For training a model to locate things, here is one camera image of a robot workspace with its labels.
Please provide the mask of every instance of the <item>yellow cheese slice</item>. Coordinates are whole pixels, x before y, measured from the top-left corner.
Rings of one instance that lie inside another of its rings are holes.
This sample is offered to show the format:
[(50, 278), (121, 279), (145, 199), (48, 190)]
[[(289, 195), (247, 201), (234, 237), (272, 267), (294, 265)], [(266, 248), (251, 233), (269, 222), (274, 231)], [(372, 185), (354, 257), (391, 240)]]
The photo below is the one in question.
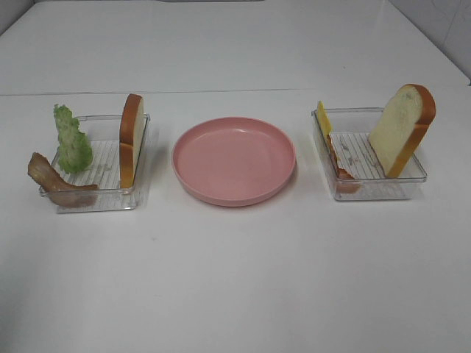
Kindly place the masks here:
[(327, 116), (324, 105), (321, 101), (317, 102), (317, 121), (321, 127), (324, 139), (327, 140), (328, 135), (332, 131), (332, 125), (330, 124), (329, 117)]

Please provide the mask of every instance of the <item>wall tile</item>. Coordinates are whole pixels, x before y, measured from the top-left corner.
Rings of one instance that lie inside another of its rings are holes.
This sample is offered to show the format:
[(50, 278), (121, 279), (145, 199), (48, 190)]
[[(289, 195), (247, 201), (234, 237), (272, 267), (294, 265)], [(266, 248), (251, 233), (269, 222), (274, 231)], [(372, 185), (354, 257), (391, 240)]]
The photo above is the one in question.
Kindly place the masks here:
[(0, 35), (20, 18), (32, 5), (33, 0), (2, 0), (0, 1)]
[(438, 47), (443, 45), (460, 4), (460, 0), (390, 0), (390, 2)]
[(471, 0), (462, 0), (445, 39), (443, 51), (471, 77)]

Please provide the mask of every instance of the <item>bread slice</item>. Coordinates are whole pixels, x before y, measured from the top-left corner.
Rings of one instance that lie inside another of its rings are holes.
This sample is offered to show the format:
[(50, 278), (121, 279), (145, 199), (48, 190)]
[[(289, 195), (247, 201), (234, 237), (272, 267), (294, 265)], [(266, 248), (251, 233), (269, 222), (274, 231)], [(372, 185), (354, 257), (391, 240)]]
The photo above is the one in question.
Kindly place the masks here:
[(435, 101), (421, 85), (404, 85), (389, 100), (368, 137), (388, 178), (403, 171), (435, 114)]
[(119, 128), (119, 171), (121, 188), (131, 188), (144, 134), (144, 101), (130, 94), (124, 105)]

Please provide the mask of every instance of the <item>bread crust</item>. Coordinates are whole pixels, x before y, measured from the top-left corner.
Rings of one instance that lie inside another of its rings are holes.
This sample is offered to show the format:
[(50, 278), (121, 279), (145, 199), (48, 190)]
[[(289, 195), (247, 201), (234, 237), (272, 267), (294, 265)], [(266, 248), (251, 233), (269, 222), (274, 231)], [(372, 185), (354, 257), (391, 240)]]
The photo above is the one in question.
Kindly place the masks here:
[(138, 117), (138, 108), (142, 97), (128, 95), (119, 127), (119, 172), (121, 188), (131, 188), (134, 183), (134, 128)]
[(134, 166), (132, 164), (133, 148), (126, 143), (119, 143), (119, 174), (121, 188), (131, 188), (134, 182)]
[[(333, 148), (332, 139), (330, 136), (327, 136), (327, 145), (329, 146), (330, 153), (334, 159), (333, 167), (335, 168), (337, 177), (341, 180), (355, 180), (355, 178), (345, 169), (339, 167), (339, 159), (337, 157), (336, 150)], [(336, 189), (340, 193), (356, 193), (361, 187), (360, 184), (343, 184), (338, 182)]]
[(141, 96), (133, 93), (127, 97), (123, 109), (123, 116), (121, 117), (121, 125), (119, 127), (120, 143), (127, 143), (131, 146), (134, 144), (134, 125), (141, 99)]
[(397, 178), (401, 174), (407, 162), (412, 157), (412, 154), (420, 144), (420, 141), (422, 141), (425, 133), (428, 130), (428, 127), (436, 115), (435, 101), (433, 100), (433, 97), (427, 88), (421, 85), (407, 84), (402, 86), (400, 89), (406, 86), (412, 86), (419, 92), (422, 98), (422, 115), (415, 123), (414, 130), (404, 144), (403, 149), (398, 154), (391, 169), (386, 174), (388, 178)]

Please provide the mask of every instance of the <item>green lettuce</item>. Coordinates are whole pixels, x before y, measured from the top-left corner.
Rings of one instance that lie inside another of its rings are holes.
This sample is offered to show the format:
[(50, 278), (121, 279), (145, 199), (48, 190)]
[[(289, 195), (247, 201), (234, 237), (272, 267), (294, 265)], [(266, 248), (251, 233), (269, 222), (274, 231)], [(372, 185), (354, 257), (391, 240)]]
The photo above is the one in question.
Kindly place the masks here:
[(59, 133), (59, 166), (66, 173), (84, 171), (93, 160), (90, 141), (79, 131), (79, 119), (65, 105), (54, 106), (54, 119)]

